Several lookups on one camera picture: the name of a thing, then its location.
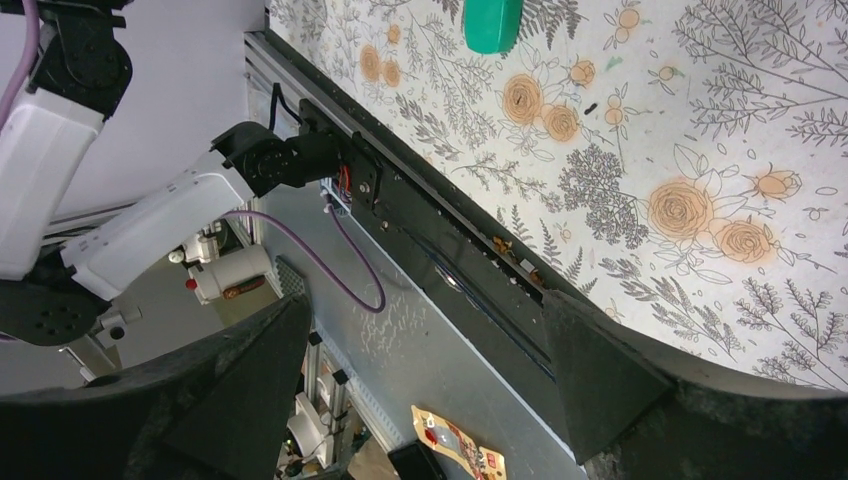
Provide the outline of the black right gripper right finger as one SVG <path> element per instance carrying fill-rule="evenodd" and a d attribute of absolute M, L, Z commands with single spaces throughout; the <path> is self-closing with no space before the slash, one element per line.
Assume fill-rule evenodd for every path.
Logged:
<path fill-rule="evenodd" d="M 723 367 L 560 291 L 543 324 L 566 441 L 592 479 L 843 479 L 847 396 Z"/>

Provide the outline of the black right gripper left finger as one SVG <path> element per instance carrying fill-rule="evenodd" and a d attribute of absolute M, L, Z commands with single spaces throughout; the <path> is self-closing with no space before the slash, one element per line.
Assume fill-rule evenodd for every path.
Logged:
<path fill-rule="evenodd" d="M 237 324 L 76 388 L 1 400 L 5 479 L 270 479 L 312 309 L 281 299 Z"/>

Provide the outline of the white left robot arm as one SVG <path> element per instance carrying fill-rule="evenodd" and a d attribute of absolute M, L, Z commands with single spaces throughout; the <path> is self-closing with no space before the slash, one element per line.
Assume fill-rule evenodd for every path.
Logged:
<path fill-rule="evenodd" d="M 85 336 L 157 260 L 251 199 L 302 187 L 342 165 L 343 143 L 303 124 L 281 139 L 252 121 L 160 190 L 59 246 L 43 238 L 132 78 L 114 32 L 120 1 L 5 1 L 26 19 L 21 60 L 1 99 L 1 335 L 38 346 Z"/>

